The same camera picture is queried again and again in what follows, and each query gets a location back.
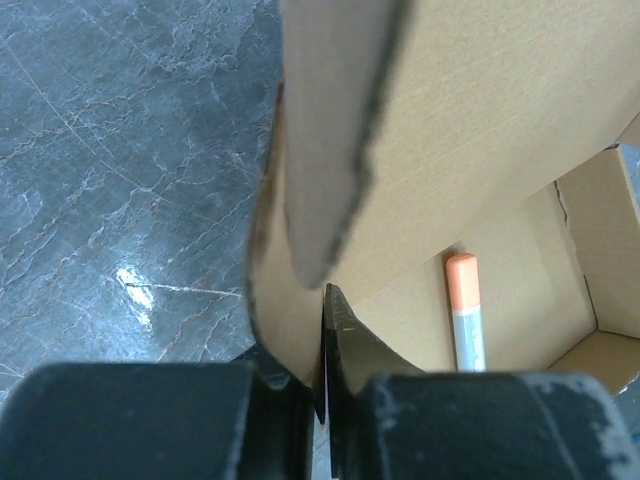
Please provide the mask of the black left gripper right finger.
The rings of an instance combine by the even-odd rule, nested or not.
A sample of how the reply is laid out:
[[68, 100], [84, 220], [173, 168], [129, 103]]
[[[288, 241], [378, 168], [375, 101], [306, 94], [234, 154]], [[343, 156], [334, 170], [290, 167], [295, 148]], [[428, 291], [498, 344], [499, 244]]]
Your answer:
[[611, 395], [582, 373], [425, 373], [324, 294], [337, 479], [635, 479]]

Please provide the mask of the brown cardboard box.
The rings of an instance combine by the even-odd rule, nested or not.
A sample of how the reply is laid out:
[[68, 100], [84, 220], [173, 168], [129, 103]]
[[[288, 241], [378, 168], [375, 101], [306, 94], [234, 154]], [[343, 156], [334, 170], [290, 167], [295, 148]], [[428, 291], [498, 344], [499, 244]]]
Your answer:
[[283, 1], [284, 80], [247, 264], [260, 343], [318, 388], [456, 366], [446, 259], [479, 262], [492, 371], [639, 374], [635, 1]]

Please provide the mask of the orange highlighter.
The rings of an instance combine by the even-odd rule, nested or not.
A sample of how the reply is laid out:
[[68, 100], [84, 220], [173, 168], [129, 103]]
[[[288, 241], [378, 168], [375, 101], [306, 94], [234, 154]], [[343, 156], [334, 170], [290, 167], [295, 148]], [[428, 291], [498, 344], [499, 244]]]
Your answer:
[[445, 268], [457, 369], [483, 372], [487, 365], [477, 257], [456, 254]]

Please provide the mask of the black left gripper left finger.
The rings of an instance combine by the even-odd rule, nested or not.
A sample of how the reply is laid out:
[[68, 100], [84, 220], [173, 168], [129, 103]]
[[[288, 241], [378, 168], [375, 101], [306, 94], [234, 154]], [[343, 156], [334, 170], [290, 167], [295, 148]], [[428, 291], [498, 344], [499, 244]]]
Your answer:
[[307, 479], [310, 390], [262, 349], [227, 363], [57, 363], [1, 415], [5, 479]]

